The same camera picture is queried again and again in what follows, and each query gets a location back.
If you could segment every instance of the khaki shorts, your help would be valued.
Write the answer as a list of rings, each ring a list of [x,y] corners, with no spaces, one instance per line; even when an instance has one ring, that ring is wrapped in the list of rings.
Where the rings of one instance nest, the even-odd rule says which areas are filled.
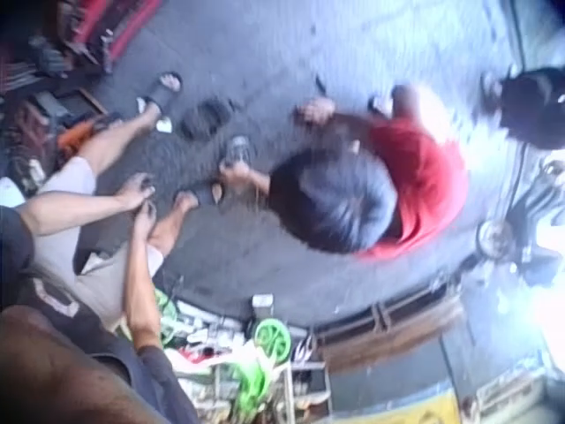
[[[39,193],[70,192],[93,194],[96,177],[87,160],[73,157],[58,173],[53,175]],[[122,245],[114,256],[99,261],[87,272],[77,276],[73,258],[79,242],[80,228],[58,232],[35,239],[35,266],[52,283],[60,285],[71,295],[91,307],[110,331],[116,329],[124,314],[124,283],[128,245]],[[149,273],[153,276],[161,267],[163,255],[155,247],[147,245]]]

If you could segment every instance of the flip-flop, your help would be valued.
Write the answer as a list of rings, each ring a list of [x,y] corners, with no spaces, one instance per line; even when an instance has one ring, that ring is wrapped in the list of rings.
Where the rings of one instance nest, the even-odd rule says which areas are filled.
[[[249,139],[243,135],[234,137],[226,144],[226,150],[223,155],[222,163],[231,167],[237,162],[245,162],[251,164],[251,145]]]
[[[214,194],[212,193],[212,186],[219,184],[222,188],[222,195],[220,199],[216,200]],[[217,206],[223,200],[225,195],[225,187],[219,181],[203,181],[193,185],[189,185],[177,192],[175,195],[175,201],[180,193],[192,193],[194,197],[198,200],[198,206]]]
[[[175,77],[180,85],[180,88],[175,91],[170,87],[165,86],[161,78],[165,75],[172,75]],[[180,75],[176,72],[163,72],[157,79],[153,82],[151,87],[149,88],[148,94],[143,97],[143,100],[146,103],[154,103],[157,105],[159,110],[161,111],[161,115],[164,116],[169,106],[173,103],[173,101],[182,93],[183,91],[183,79]]]

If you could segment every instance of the black sandal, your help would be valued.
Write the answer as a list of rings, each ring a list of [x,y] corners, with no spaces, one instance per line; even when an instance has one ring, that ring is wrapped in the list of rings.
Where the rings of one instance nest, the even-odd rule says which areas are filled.
[[[228,141],[222,163],[231,167],[237,162],[245,162],[251,165],[251,145],[247,137],[239,135]]]
[[[177,91],[173,90],[170,87],[165,86],[161,78],[165,75],[171,75],[178,80],[180,85]],[[163,72],[156,81],[151,85],[149,88],[149,94],[143,97],[143,100],[146,104],[154,103],[157,105],[159,110],[161,111],[161,115],[165,115],[168,111],[168,108],[173,103],[173,101],[182,93],[183,91],[183,79],[180,75],[176,72]]]
[[[212,187],[215,185],[220,185],[222,188],[222,195],[218,200],[214,198],[214,193]],[[196,183],[194,185],[189,185],[177,192],[175,195],[175,201],[180,193],[192,193],[194,197],[198,200],[198,206],[217,206],[223,200],[225,194],[225,188],[223,184],[219,181],[203,181]]]

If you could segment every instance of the hand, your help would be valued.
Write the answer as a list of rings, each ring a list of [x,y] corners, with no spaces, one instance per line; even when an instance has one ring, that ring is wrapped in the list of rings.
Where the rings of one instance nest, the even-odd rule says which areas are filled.
[[[144,201],[133,221],[133,235],[138,239],[147,240],[155,225],[157,209],[150,201]]]
[[[251,182],[251,168],[243,161],[235,162],[232,166],[220,163],[222,180],[232,186],[240,186]]]
[[[132,210],[141,205],[154,192],[155,188],[148,184],[149,174],[140,172],[134,174],[122,185],[116,197],[123,203],[125,210]]]
[[[325,125],[335,114],[335,102],[319,97],[297,108],[299,117],[307,124]]]

